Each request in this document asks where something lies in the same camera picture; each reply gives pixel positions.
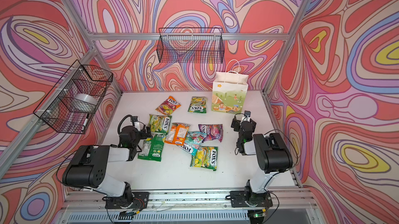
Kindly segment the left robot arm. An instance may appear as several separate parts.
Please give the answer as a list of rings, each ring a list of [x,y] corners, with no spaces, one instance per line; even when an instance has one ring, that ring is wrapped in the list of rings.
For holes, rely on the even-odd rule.
[[[65,169],[61,182],[67,187],[93,190],[103,195],[105,209],[129,209],[133,213],[147,208],[149,193],[134,194],[128,182],[120,181],[109,173],[111,163],[131,162],[142,151],[141,140],[151,138],[151,128],[135,122],[122,127],[119,124],[117,133],[118,145],[81,146]]]

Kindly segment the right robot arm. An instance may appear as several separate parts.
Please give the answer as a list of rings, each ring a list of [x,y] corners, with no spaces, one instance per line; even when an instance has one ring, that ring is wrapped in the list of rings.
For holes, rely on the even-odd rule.
[[[231,191],[227,196],[234,208],[272,206],[269,187],[276,176],[290,170],[294,161],[283,138],[278,133],[256,134],[256,122],[249,115],[239,120],[235,116],[231,127],[237,132],[235,154],[254,155],[259,170],[247,181],[244,190]]]

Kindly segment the dark green Fox's bag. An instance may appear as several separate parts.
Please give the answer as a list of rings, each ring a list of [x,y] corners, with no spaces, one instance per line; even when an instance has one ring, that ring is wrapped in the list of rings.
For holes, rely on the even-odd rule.
[[[152,139],[143,142],[142,152],[138,153],[138,158],[146,161],[160,162],[164,149],[165,134],[156,134]]]

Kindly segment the red orange Fox's fruits bag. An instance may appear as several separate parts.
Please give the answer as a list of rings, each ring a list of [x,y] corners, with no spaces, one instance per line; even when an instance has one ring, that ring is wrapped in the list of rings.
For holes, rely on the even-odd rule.
[[[181,107],[180,102],[178,102],[173,96],[169,96],[156,108],[156,110],[163,115],[172,115],[172,113],[179,107]]]

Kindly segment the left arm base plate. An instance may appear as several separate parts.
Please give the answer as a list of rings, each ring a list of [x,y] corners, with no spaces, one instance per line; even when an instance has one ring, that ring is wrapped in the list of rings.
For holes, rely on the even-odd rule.
[[[145,191],[130,192],[121,197],[103,197],[106,209],[133,209],[143,210],[148,206],[150,193]]]

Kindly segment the yellow green Fox's bag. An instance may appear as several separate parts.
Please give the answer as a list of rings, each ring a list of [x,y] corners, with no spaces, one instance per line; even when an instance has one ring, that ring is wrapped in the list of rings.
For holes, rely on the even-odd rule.
[[[167,134],[171,123],[171,115],[150,114],[149,125],[151,132]]]

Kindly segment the illustrated paper gift bag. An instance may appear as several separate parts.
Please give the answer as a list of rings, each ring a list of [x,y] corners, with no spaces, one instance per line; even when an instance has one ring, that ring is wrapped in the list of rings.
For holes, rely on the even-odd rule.
[[[248,75],[239,73],[240,62],[228,62],[224,72],[216,72],[213,81],[212,111],[241,114],[246,99]]]

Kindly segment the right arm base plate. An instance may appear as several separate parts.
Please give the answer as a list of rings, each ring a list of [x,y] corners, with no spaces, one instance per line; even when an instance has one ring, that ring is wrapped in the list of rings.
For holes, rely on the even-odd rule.
[[[268,192],[230,191],[226,199],[230,200],[233,208],[263,207],[268,209],[273,206],[272,198]]]

